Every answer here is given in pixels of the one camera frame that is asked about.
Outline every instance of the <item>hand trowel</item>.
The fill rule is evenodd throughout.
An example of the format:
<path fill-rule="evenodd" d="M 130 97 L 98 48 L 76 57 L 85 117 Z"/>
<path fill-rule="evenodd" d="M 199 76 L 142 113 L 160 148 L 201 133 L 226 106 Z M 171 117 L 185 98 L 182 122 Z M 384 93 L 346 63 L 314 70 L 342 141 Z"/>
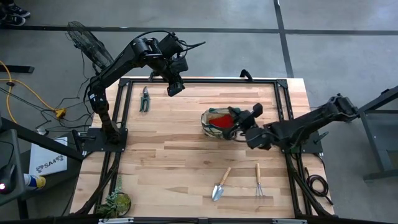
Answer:
<path fill-rule="evenodd" d="M 225 171 L 224 176 L 223 176 L 223 178 L 220 181 L 220 184 L 214 186 L 213 194 L 211 195 L 211 197 L 212 197 L 214 202 L 217 201 L 218 199 L 220 199 L 221 195 L 223 194 L 223 192 L 224 192 L 223 185 L 224 185 L 225 180 L 226 180 L 226 178 L 227 178 L 227 176 L 228 176 L 230 171 L 231 171 L 231 168 L 229 167 Z"/>

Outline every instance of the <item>concrete floor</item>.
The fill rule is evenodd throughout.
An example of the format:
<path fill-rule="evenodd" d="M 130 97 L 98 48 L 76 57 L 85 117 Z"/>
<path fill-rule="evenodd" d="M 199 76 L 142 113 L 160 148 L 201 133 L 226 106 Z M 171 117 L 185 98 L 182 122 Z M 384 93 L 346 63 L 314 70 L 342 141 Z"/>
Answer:
<path fill-rule="evenodd" d="M 98 0 L 17 0 L 17 3 L 32 13 L 29 25 L 66 25 L 68 21 L 80 21 L 86 26 L 278 28 L 272 0 L 101 3 Z M 398 0 L 280 0 L 280 5 L 286 29 L 398 29 Z M 137 33 L 95 32 L 95 35 L 116 56 Z M 189 53 L 190 70 L 184 75 L 236 77 L 245 68 L 254 77 L 287 77 L 278 34 L 181 33 L 178 36 L 188 43 L 207 41 Z M 398 83 L 398 36 L 287 35 L 287 42 L 294 76 L 304 78 L 311 106 L 324 104 L 339 92 L 362 106 Z M 84 81 L 80 52 L 64 32 L 0 30 L 0 46 L 0 60 L 6 64 L 36 68 L 32 75 L 13 74 L 13 77 L 31 86 L 50 105 L 57 105 L 63 97 L 75 96 Z M 148 75 L 149 72 L 147 68 L 137 69 L 129 75 Z M 94 75 L 87 59 L 85 73 Z M 15 87 L 13 93 L 40 105 L 22 86 Z M 5 95 L 0 95 L 0 99 L 2 116 L 8 117 Z M 77 102 L 79 100 L 71 100 L 64 105 Z M 39 111 L 15 99 L 11 100 L 11 108 L 18 123 L 27 128 L 34 129 L 44 121 Z M 67 116 L 73 119 L 84 112 L 80 105 L 69 110 Z M 52 126 L 57 126 L 56 122 L 46 125 Z M 351 124 L 332 123 L 322 131 L 329 131 L 322 146 L 336 214 L 397 222 L 398 179 L 370 184 L 362 180 L 363 175 L 377 172 L 377 165 L 360 120 Z M 30 199 L 29 215 L 32 218 L 60 215 L 75 181 Z M 17 219 L 16 208 L 15 202 L 0 207 L 0 213 L 7 214 L 0 215 L 0 220 Z"/>

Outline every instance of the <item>pruning shears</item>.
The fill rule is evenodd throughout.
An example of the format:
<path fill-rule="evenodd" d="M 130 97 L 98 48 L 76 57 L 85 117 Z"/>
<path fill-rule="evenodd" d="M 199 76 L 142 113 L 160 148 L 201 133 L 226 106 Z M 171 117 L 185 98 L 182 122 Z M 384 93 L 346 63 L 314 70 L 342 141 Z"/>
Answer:
<path fill-rule="evenodd" d="M 140 112 L 148 112 L 149 109 L 149 93 L 148 88 L 145 86 L 142 90 L 142 97 L 141 97 L 141 107 L 139 109 Z"/>

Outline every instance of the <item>green plant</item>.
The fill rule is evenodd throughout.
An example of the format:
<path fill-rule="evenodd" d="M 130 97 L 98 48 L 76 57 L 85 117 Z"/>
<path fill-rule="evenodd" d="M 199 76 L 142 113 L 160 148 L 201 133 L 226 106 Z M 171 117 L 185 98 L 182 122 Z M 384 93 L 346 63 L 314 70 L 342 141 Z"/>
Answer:
<path fill-rule="evenodd" d="M 122 179 L 118 176 L 114 191 L 106 196 L 105 204 L 98 207 L 97 213 L 104 218 L 117 218 L 125 215 L 131 207 L 131 199 L 122 191 Z"/>

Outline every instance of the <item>wooden tabletop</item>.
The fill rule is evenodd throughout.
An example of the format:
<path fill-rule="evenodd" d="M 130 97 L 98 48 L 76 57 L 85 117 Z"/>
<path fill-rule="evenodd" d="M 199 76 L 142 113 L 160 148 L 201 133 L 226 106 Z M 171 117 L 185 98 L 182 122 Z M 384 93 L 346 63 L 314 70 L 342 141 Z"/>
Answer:
<path fill-rule="evenodd" d="M 294 116 L 309 112 L 303 80 L 291 78 L 287 81 Z M 140 113 L 145 86 L 150 95 L 150 108 L 149 112 Z M 257 123 L 278 121 L 273 86 L 214 83 L 186 83 L 185 86 L 184 91 L 172 98 L 167 96 L 165 83 L 136 83 L 132 88 L 127 119 L 129 136 L 119 167 L 123 192 L 132 198 L 128 216 L 293 217 L 285 157 L 278 148 L 252 150 L 246 143 L 213 139 L 201 130 L 200 116 L 208 108 L 233 106 L 252 110 L 254 104 L 261 103 L 264 112 Z M 117 89 L 117 82 L 106 89 L 110 113 Z M 118 121 L 121 120 L 125 95 L 126 91 L 123 92 Z M 101 126 L 98 116 L 95 116 L 93 126 Z M 71 212 L 81 208 L 97 187 L 103 157 L 103 152 L 95 152 L 83 161 Z M 255 197 L 256 163 L 261 168 L 264 198 Z M 303 163 L 311 174 L 325 177 L 317 157 L 305 154 Z M 232 169 L 224 184 L 223 196 L 213 202 L 211 193 L 227 167 Z M 304 211 L 298 186 L 297 192 L 300 208 Z M 324 198 L 318 198 L 318 201 L 333 213 L 333 207 Z"/>

